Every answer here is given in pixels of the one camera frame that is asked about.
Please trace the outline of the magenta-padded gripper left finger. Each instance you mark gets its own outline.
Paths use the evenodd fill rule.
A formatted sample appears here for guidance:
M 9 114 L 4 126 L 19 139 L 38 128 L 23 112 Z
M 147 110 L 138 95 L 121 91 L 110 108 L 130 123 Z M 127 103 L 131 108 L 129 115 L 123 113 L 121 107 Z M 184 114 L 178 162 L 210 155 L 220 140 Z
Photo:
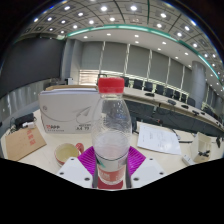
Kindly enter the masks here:
M 78 157 L 70 157 L 56 175 L 84 188 L 96 188 L 98 174 L 93 147 Z

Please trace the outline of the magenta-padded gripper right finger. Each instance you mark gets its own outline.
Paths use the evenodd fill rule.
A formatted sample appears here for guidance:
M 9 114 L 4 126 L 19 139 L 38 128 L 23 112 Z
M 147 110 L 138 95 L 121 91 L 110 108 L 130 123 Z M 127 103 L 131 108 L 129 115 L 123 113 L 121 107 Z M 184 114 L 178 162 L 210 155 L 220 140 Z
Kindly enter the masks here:
M 145 157 L 134 147 L 129 148 L 126 166 L 126 187 L 141 188 L 166 176 L 152 157 Z

